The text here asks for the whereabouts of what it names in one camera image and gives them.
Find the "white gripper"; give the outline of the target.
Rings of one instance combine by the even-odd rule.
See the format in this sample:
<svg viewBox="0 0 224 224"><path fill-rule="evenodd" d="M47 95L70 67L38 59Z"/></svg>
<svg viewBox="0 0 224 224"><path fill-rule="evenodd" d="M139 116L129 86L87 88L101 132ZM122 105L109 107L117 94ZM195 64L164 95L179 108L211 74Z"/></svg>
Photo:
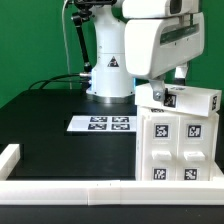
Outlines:
<svg viewBox="0 0 224 224"><path fill-rule="evenodd" d="M204 50L204 15L130 20L124 43L127 71L135 78L150 79L153 99L163 101L166 88L162 74L176 68L174 83L185 86L186 62Z"/></svg>

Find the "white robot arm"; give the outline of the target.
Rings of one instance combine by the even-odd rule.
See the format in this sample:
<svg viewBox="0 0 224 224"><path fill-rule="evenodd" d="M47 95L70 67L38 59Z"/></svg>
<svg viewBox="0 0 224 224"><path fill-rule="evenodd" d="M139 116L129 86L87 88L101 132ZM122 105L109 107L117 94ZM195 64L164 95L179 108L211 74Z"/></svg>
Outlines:
<svg viewBox="0 0 224 224"><path fill-rule="evenodd" d="M112 8L92 9L97 63L87 94L102 102L124 102L135 93L136 78L150 82L153 98L165 98L165 73L174 70L183 84L189 61L204 49L204 16L200 0L117 0L127 22Z"/></svg>

